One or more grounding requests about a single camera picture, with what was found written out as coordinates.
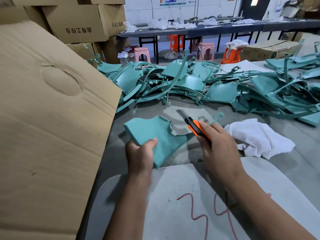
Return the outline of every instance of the black door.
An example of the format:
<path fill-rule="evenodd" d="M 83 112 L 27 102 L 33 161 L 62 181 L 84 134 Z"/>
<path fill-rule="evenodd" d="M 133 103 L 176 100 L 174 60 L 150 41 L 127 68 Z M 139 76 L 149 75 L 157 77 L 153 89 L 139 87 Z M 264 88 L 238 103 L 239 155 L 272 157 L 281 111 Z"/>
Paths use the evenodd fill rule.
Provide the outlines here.
<path fill-rule="evenodd" d="M 270 0 L 242 0 L 239 15 L 245 19 L 261 20 L 266 13 Z"/>

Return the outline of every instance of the crumpled cloth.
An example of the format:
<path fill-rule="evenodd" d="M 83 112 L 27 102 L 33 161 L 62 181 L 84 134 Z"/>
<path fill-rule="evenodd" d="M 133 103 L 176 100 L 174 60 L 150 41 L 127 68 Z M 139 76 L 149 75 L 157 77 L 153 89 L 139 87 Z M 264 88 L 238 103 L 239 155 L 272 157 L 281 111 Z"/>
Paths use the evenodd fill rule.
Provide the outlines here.
<path fill-rule="evenodd" d="M 267 124 L 258 122 L 258 119 L 247 119 L 234 122 L 225 127 L 225 130 L 242 142 L 238 149 L 244 151 L 246 157 L 264 157 L 270 159 L 279 153 L 291 152 L 296 146 L 290 139 L 274 132 Z"/>

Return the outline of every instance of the poster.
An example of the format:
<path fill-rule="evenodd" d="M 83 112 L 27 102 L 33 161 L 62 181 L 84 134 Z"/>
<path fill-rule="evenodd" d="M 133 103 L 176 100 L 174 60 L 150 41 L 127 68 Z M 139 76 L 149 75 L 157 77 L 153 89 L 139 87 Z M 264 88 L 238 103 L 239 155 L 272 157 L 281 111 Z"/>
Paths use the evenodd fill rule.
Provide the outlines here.
<path fill-rule="evenodd" d="M 160 0 L 160 7 L 176 5 L 194 6 L 195 3 L 196 0 Z"/>
<path fill-rule="evenodd" d="M 281 9 L 282 9 L 282 0 L 278 0 L 275 8 L 275 12 L 280 12 Z"/>

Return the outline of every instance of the box cutter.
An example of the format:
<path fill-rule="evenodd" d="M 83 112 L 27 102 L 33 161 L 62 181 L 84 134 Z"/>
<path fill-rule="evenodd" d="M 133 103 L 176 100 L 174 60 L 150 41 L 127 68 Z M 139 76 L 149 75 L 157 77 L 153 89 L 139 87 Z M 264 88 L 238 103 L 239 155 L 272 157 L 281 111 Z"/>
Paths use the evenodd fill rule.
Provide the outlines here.
<path fill-rule="evenodd" d="M 177 113 L 184 119 L 188 128 L 195 134 L 195 136 L 202 136 L 204 137 L 210 148 L 211 148 L 211 140 L 210 137 L 202 130 L 198 121 L 193 120 L 191 117 L 187 116 L 181 109 L 177 110 Z"/>

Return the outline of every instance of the person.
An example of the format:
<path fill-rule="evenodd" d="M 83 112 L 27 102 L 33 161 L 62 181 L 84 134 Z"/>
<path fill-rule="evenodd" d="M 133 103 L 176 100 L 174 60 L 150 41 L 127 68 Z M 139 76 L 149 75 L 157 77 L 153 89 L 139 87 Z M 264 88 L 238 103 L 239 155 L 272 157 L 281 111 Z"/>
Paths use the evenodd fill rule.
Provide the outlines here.
<path fill-rule="evenodd" d="M 294 220 L 244 170 L 237 144 L 218 123 L 200 126 L 210 137 L 212 146 L 201 136 L 206 167 L 227 187 L 265 239 L 316 240 Z M 151 139 L 142 146 L 128 142 L 125 150 L 128 160 L 128 181 L 114 209 L 104 240 L 141 240 L 147 190 L 151 185 L 153 167 L 152 149 L 158 140 Z"/>

